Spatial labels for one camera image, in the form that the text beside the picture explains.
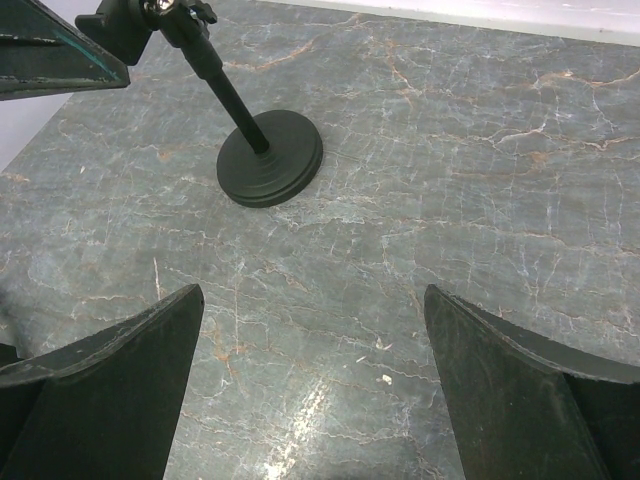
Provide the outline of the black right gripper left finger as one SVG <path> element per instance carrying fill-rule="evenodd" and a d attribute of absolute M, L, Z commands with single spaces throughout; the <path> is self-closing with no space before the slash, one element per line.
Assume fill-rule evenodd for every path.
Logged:
<path fill-rule="evenodd" d="M 2 345 L 2 478 L 162 478 L 203 313 L 191 284 L 37 357 Z"/>

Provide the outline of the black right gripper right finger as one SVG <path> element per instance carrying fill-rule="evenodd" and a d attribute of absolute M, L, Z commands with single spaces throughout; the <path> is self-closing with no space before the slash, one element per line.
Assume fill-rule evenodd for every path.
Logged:
<path fill-rule="evenodd" d="M 639 369 L 436 285 L 424 317 L 468 479 L 636 479 Z"/>

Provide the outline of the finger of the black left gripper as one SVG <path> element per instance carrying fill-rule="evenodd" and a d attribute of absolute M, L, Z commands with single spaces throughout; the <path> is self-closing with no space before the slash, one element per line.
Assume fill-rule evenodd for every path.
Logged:
<path fill-rule="evenodd" d="M 1 99 L 125 88 L 128 67 L 40 1 L 1 3 Z"/>

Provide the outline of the black phone stand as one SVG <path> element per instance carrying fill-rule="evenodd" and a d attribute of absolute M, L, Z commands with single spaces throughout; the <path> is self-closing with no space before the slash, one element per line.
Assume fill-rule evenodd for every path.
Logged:
<path fill-rule="evenodd" d="M 127 66 L 140 60 L 155 31 L 179 49 L 234 121 L 216 171 L 220 187 L 249 208 L 281 204 L 315 177 L 323 159 L 316 126 L 289 110 L 250 114 L 223 70 L 209 40 L 217 16 L 205 1 L 103 1 L 92 15 L 79 15 L 76 27 Z"/>

